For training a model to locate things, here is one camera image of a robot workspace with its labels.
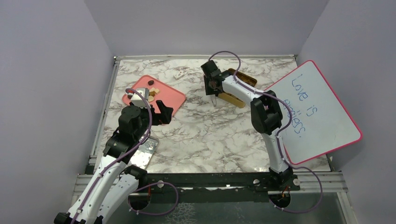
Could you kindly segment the pink silicone tongs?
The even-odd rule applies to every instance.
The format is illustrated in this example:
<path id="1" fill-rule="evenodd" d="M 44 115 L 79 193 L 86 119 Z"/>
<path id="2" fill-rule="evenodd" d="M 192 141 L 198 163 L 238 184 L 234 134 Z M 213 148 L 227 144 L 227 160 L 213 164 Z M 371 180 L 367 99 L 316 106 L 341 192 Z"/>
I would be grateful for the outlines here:
<path id="1" fill-rule="evenodd" d="M 211 99 L 211 103 L 212 103 L 213 107 L 216 107 L 217 106 L 217 98 L 216 98 L 216 96 L 215 95 L 211 95 L 210 99 Z"/>

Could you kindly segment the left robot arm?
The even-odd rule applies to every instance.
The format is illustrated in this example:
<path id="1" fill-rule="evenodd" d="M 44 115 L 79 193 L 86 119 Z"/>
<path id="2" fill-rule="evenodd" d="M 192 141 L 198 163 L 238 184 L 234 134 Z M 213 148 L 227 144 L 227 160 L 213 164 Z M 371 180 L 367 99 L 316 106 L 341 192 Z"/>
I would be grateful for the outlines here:
<path id="1" fill-rule="evenodd" d="M 160 100 L 156 104 L 159 113 L 151 105 L 122 109 L 119 126 L 107 141 L 97 170 L 79 199 L 66 213 L 58 213 L 54 223 L 105 224 L 128 194 L 146 188 L 147 171 L 128 163 L 149 136 L 152 126 L 171 121 L 173 108 Z"/>

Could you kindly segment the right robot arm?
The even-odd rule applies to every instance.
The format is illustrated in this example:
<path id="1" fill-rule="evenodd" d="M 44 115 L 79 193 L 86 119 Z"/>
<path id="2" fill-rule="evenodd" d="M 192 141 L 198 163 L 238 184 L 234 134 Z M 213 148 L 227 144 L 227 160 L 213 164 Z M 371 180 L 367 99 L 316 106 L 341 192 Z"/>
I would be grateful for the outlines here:
<path id="1" fill-rule="evenodd" d="M 272 188 L 281 190 L 293 178 L 291 165 L 282 151 L 280 132 L 283 130 L 282 101 L 273 91 L 263 92 L 237 78 L 238 71 L 221 71 L 212 59 L 205 62 L 201 69 L 207 96 L 230 93 L 246 104 L 250 104 L 251 123 L 265 141 L 269 155 L 269 183 Z"/>

